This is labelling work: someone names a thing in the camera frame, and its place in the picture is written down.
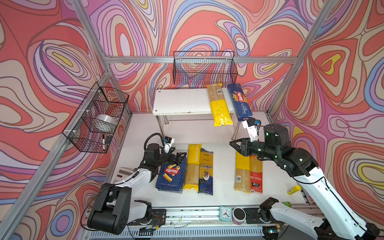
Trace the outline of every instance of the white tabletop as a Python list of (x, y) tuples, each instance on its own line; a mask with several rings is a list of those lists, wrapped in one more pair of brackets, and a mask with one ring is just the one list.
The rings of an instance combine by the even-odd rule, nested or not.
[[(234, 113), (228, 89), (223, 88), (228, 110)], [(156, 91), (152, 113), (155, 116), (211, 114), (211, 105), (207, 88), (197, 89), (161, 89)]]
[[(263, 125), (268, 124), (265, 113), (255, 112), (253, 114), (255, 118), (262, 121)], [(248, 194), (235, 191), (233, 187), (235, 184), (236, 151), (229, 146), (232, 132), (229, 132), (226, 136), (224, 136), (224, 133), (213, 132), (212, 129), (226, 132), (226, 129), (223, 128), (225, 126), (214, 127), (213, 120), (211, 120), (210, 124), (201, 124), (198, 128), (197, 125), (190, 124), (184, 126), (175, 125), (175, 123), (179, 122), (185, 121), (170, 121), (168, 125), (170, 128), (173, 127), (172, 131), (169, 129), (170, 135), (168, 136), (175, 138), (175, 144), (172, 145), (172, 147), (176, 148), (175, 152), (187, 152), (191, 143), (202, 143), (203, 148), (214, 152), (214, 195), (199, 194), (193, 189), (184, 189), (182, 194), (158, 191), (155, 188), (156, 177), (152, 182), (133, 194), (132, 200), (150, 201), (153, 207), (258, 205), (269, 197), (274, 197), (281, 202), (290, 201), (292, 204), (305, 203), (301, 192), (292, 195), (287, 194), (286, 191), (297, 185), (297, 183), (273, 161), (263, 162), (263, 194)], [(134, 169), (139, 166), (144, 154), (144, 141), (149, 135), (158, 131), (159, 125), (154, 115), (133, 114), (114, 176), (116, 176), (119, 167)], [(241, 127), (237, 138), (247, 137), (247, 135), (247, 131)], [(260, 141), (264, 141), (263, 128), (260, 129)], [(148, 143), (153, 142), (161, 144), (158, 136), (153, 137)]]

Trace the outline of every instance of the clock face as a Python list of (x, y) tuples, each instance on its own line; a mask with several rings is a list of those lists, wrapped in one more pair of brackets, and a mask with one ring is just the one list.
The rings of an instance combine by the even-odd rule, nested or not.
[(222, 207), (220, 211), (220, 216), (223, 219), (232, 219), (232, 208)]

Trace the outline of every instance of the metal leg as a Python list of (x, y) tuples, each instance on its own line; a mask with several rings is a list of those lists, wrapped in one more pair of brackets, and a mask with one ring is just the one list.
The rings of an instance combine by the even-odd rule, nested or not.
[(157, 119), (157, 122), (159, 123), (161, 135), (163, 135), (163, 137), (165, 137), (164, 130), (163, 130), (163, 124), (161, 124), (161, 121), (160, 121), (160, 116), (156, 116), (156, 119)]
[(166, 115), (164, 115), (164, 124), (165, 125), (168, 125), (169, 124), (169, 121), (168, 121), (168, 118)]
[(235, 128), (235, 132), (232, 135), (232, 140), (236, 140), (237, 132), (239, 131), (239, 127), (240, 127), (241, 124), (242, 124), (241, 122), (237, 122), (237, 125), (236, 125), (236, 128)]

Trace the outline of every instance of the spaghetti package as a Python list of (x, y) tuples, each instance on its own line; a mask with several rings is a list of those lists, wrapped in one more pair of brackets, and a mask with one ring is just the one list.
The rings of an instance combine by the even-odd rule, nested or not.
[(235, 190), (251, 193), (249, 160), (249, 157), (236, 152)]
[(201, 149), (200, 152), (200, 173), (199, 193), (214, 194), (214, 153)]
[(227, 103), (224, 98), (221, 84), (211, 84), (207, 86), (211, 110), (214, 116), (215, 127), (223, 125), (233, 125), (229, 114)]
[(249, 107), (248, 101), (244, 96), (240, 83), (230, 83), (227, 88), (232, 97), (231, 100), (235, 108), (237, 121), (242, 122), (253, 118), (251, 108)]
[(200, 150), (201, 144), (189, 145), (184, 189), (199, 191)]
[(250, 157), (251, 169), (251, 191), (263, 193), (263, 161), (257, 156)]

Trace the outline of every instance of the blue pasta box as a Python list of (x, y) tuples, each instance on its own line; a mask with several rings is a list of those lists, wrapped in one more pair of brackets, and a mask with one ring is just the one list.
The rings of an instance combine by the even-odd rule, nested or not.
[(244, 96), (240, 83), (230, 83), (227, 88), (232, 99), (233, 107), (235, 108), (237, 121), (242, 122), (253, 118), (251, 108)]
[(172, 165), (170, 163), (163, 164), (160, 167), (159, 176), (157, 177), (156, 188), (159, 191), (182, 193), (186, 169), (186, 156), (183, 158), (180, 165)]

